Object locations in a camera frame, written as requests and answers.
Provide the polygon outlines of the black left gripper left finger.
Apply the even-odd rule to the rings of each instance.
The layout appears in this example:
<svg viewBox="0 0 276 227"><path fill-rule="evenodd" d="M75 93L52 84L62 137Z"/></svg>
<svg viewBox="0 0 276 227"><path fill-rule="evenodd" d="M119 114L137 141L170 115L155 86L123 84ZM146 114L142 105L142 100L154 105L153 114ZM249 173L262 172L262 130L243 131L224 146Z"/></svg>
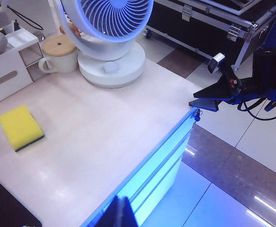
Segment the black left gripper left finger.
<svg viewBox="0 0 276 227"><path fill-rule="evenodd" d="M121 227L124 204L122 199L114 197L109 207L97 222L97 227Z"/></svg>

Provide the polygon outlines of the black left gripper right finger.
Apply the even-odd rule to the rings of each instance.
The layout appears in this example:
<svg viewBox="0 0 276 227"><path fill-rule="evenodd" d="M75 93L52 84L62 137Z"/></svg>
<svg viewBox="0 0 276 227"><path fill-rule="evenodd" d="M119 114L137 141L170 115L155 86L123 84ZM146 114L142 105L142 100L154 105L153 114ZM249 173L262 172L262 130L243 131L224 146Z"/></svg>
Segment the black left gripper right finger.
<svg viewBox="0 0 276 227"><path fill-rule="evenodd" d="M123 202L123 226L138 227L129 199L127 197L123 197Z"/></svg>

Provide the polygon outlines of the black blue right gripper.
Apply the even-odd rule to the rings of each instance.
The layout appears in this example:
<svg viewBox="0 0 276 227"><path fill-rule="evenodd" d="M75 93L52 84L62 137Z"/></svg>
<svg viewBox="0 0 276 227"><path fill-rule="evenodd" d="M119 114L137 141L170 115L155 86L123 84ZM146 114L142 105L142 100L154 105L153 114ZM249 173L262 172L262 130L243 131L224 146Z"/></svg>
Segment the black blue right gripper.
<svg viewBox="0 0 276 227"><path fill-rule="evenodd" d="M244 102L258 99L259 105L265 99L272 104L276 102L276 67L272 64L256 65L252 69L252 76L239 79L231 66L224 64L224 77L193 94L195 98L188 104L191 107L218 111L218 101L206 98L224 98L231 105L243 105Z"/></svg>

